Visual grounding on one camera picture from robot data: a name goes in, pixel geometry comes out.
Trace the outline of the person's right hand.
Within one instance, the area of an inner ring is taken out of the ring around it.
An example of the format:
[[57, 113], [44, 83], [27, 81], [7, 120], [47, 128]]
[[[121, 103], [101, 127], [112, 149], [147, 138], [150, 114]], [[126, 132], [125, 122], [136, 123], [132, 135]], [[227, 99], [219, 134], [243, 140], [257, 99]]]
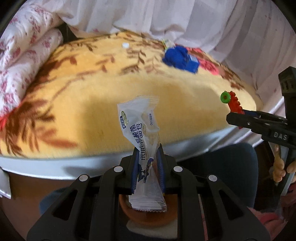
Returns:
[[287, 170], [284, 170], [285, 164], [283, 159], [280, 157], [280, 147], [275, 145], [274, 147], [274, 164], [273, 164], [273, 180], [278, 183], [280, 182], [286, 173], [293, 173], [296, 171], [296, 161], [293, 161]]

